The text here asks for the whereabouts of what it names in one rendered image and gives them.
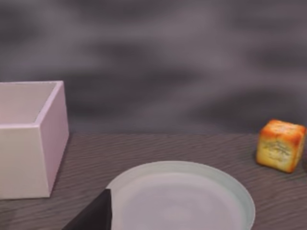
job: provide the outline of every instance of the white box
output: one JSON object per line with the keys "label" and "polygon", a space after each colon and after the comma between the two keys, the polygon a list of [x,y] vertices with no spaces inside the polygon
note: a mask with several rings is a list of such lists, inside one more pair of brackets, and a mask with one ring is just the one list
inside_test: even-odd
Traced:
{"label": "white box", "polygon": [[50,197],[69,136],[62,81],[0,83],[0,199]]}

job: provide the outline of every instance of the blurry gray background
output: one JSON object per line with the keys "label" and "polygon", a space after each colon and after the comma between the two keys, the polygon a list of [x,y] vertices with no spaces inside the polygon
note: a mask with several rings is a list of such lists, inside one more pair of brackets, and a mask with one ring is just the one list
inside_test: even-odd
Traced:
{"label": "blurry gray background", "polygon": [[64,80],[72,131],[307,125],[307,1],[0,0],[0,81]]}

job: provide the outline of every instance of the yellow bread side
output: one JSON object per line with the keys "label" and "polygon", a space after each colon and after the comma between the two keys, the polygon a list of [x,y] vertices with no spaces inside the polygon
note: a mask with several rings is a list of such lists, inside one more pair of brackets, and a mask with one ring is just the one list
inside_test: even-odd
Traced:
{"label": "yellow bread side", "polygon": [[260,131],[257,163],[292,173],[302,157],[305,136],[304,126],[271,120]]}

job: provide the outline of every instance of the cube-shaped food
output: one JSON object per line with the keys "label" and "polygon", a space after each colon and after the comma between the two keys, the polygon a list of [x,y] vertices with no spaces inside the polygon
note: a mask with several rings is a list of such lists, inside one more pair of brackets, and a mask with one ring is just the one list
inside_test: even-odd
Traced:
{"label": "cube-shaped food", "polygon": [[271,120],[260,131],[257,163],[292,173],[302,157],[305,135],[302,125]]}
{"label": "cube-shaped food", "polygon": [[0,199],[49,197],[68,136],[63,82],[1,82]]}

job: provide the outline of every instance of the black triangular object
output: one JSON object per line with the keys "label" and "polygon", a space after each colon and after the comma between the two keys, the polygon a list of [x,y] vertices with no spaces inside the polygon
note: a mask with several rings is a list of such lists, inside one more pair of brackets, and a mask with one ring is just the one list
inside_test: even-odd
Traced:
{"label": "black triangular object", "polygon": [[105,189],[62,230],[111,230],[111,190]]}

